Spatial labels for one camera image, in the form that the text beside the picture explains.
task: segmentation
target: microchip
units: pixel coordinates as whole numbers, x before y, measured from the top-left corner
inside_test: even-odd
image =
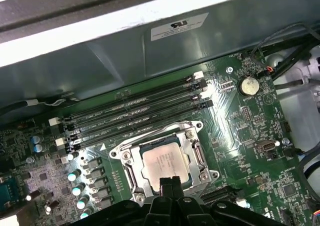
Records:
[[[142,175],[149,179],[153,190],[160,190],[159,178],[180,176],[181,183],[189,180],[188,169],[179,144],[171,142],[155,147],[142,154],[144,168]]]
[[[62,218],[61,215],[55,216],[55,221],[56,221],[56,222],[60,222],[60,221],[62,221],[62,220],[63,220],[63,218]]]
[[[100,158],[95,158],[94,160],[91,160],[90,162],[88,162],[87,165],[83,166],[83,169],[87,170],[87,169],[93,169],[96,168],[100,165],[101,163],[101,159]]]
[[[259,185],[264,182],[264,181],[263,181],[263,178],[262,178],[261,176],[255,177],[255,181],[256,181],[256,183],[259,184]]]
[[[110,207],[112,205],[112,200],[111,198],[103,198],[100,202],[96,203],[95,206],[97,208],[107,208],[107,207]]]
[[[97,193],[92,194],[93,198],[99,198],[99,199],[102,199],[107,196],[109,196],[109,188],[108,187],[101,188],[98,190]]]
[[[99,188],[105,186],[106,184],[107,184],[107,179],[102,178],[102,179],[96,180],[93,184],[90,184],[89,188],[90,189],[93,189],[93,188],[99,189]]]
[[[43,180],[46,180],[48,177],[47,177],[46,173],[42,173],[42,174],[39,175],[39,178],[40,178],[41,181],[43,181]]]
[[[291,183],[291,184],[284,186],[283,191],[284,191],[285,196],[289,197],[289,196],[294,195],[296,193],[296,188]]]
[[[24,172],[21,174],[22,180],[28,180],[31,178],[31,174],[29,172]]]
[[[70,194],[70,189],[68,187],[64,187],[61,189],[62,195],[69,195]]]
[[[15,138],[10,138],[6,141],[7,145],[14,145],[16,143],[16,139]]]
[[[55,162],[55,165],[59,165],[62,163],[60,158],[56,159],[54,162]]]
[[[253,178],[248,178],[248,185],[252,186],[255,184],[255,181]]]

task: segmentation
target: integrated circuit chip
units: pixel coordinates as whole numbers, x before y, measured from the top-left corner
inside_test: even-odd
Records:
[[[144,168],[142,174],[149,179],[153,190],[160,190],[160,178],[179,176],[181,183],[189,180],[188,170],[179,144],[172,142],[158,146],[142,154]]]
[[[42,173],[39,175],[39,178],[41,181],[48,179],[47,174],[46,173]]]
[[[296,188],[295,188],[294,184],[291,183],[286,186],[283,186],[283,191],[284,191],[285,196],[289,197],[289,196],[294,195],[296,193]]]
[[[60,221],[62,221],[62,220],[63,220],[63,218],[62,218],[61,215],[55,216],[55,221],[60,222]]]
[[[64,187],[61,189],[62,195],[69,195],[70,194],[70,189],[68,187]]]

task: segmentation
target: green circuit board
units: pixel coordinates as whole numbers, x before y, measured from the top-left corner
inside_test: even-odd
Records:
[[[293,144],[271,77],[263,76],[258,79],[259,90],[255,95],[244,96],[239,92],[239,82],[243,77],[256,76],[262,70],[253,64],[249,57],[235,53],[87,99],[2,130],[1,157],[12,158],[12,166],[7,171],[16,178],[21,200],[27,192],[37,189],[46,192],[35,200],[38,218],[34,225],[62,225],[80,219],[83,210],[76,207],[79,197],[72,195],[71,190],[79,182],[85,182],[87,185],[94,183],[86,176],[91,171],[82,168],[97,158],[100,160],[99,166],[103,168],[102,173],[107,178],[108,197],[112,199],[110,204],[130,199],[131,190],[123,166],[119,160],[109,157],[110,150],[135,134],[184,120],[203,122],[204,128],[198,137],[209,169],[220,173],[219,179],[210,184],[205,193],[225,186],[243,189],[243,198],[249,203],[250,210],[282,223],[287,223],[282,212],[289,210],[293,224],[288,225],[311,225],[312,213],[306,204],[309,196],[301,186],[296,173],[299,160],[296,156],[287,157],[283,153],[285,149],[293,147]],[[84,147],[77,150],[79,156],[76,160],[67,161],[57,152],[55,140],[63,137],[63,134],[53,135],[48,124],[49,119],[76,116],[114,101],[127,102],[127,99],[134,95],[143,95],[143,92],[172,84],[177,79],[183,79],[199,71],[203,72],[209,85],[208,90],[212,92],[210,100],[213,106],[201,110],[188,110],[194,103],[185,101],[183,97],[173,100],[172,104],[167,101],[165,110],[156,111],[153,115],[154,118],[161,117],[161,120],[148,123],[149,116],[145,114],[146,119],[139,119],[138,123],[141,126],[135,132],[124,132],[118,127],[115,131],[108,132],[114,133],[112,138],[103,139],[101,134],[97,136],[99,140],[84,141]],[[176,91],[177,88],[168,88],[165,94],[177,98],[179,93],[175,93]],[[157,94],[157,97],[162,97],[162,94],[164,93]],[[76,116],[73,122],[81,127],[88,127],[91,125],[89,122],[95,121],[95,117],[98,120],[101,114],[93,110],[90,117]],[[99,130],[95,130],[95,127],[92,124],[85,130],[97,134]],[[35,153],[34,144],[30,141],[32,136],[43,136],[42,144],[46,150]],[[284,138],[289,140],[285,145],[282,143]],[[268,153],[261,152],[257,143],[270,139],[279,144]],[[79,168],[83,174],[76,181],[69,182],[68,173]],[[83,193],[92,194],[88,186]],[[44,207],[53,199],[59,200],[59,206],[51,214],[46,214]],[[99,202],[91,196],[87,206],[92,212],[105,208],[99,206]]]

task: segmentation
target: capacitor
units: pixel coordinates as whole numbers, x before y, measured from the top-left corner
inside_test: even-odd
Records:
[[[79,153],[78,153],[78,152],[72,152],[72,153],[69,153],[69,154],[68,154],[67,159],[68,159],[69,161],[71,161],[71,160],[75,159],[75,158],[78,157],[78,156],[79,156]]]
[[[35,159],[34,157],[27,157],[25,161],[27,162],[27,164],[32,164],[35,161]]]
[[[79,196],[81,194],[82,190],[84,190],[85,186],[86,185],[84,183],[79,183],[77,186],[75,186],[72,189],[72,194],[74,196]]]
[[[50,212],[52,212],[52,210],[55,209],[58,205],[59,205],[59,201],[58,201],[58,200],[52,201],[52,203],[50,203],[50,204],[45,208],[45,211],[47,211],[48,213],[50,213]]]
[[[258,93],[260,84],[256,78],[247,75],[238,82],[237,88],[241,95],[250,97]]]
[[[80,176],[80,174],[81,174],[81,171],[79,169],[76,169],[75,171],[69,173],[68,180],[70,182],[73,182]]]
[[[80,219],[84,219],[92,214],[92,210],[90,208],[86,208],[83,210],[83,213],[80,215]]]
[[[39,190],[35,190],[35,191],[29,193],[29,194],[25,197],[25,199],[26,199],[27,201],[31,201],[31,200],[34,200],[36,197],[38,197],[38,196],[40,196],[40,195],[41,195],[41,192],[40,192]]]
[[[46,151],[47,150],[47,147],[45,145],[42,145],[42,144],[36,144],[34,147],[33,147],[33,150],[36,152],[36,153],[41,153],[43,151]]]
[[[86,207],[86,204],[89,201],[89,196],[85,195],[76,203],[76,207],[80,210],[83,210]]]
[[[43,141],[44,141],[44,137],[41,135],[35,135],[31,137],[31,143],[33,143],[34,145],[42,143]]]

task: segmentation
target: metal panel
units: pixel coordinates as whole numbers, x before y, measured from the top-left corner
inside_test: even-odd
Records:
[[[314,23],[319,7],[319,0],[153,0],[16,40],[8,41],[22,29],[4,31],[1,104],[60,91],[85,99],[138,83],[248,47],[288,24]],[[150,40],[152,28],[203,13],[201,27]]]

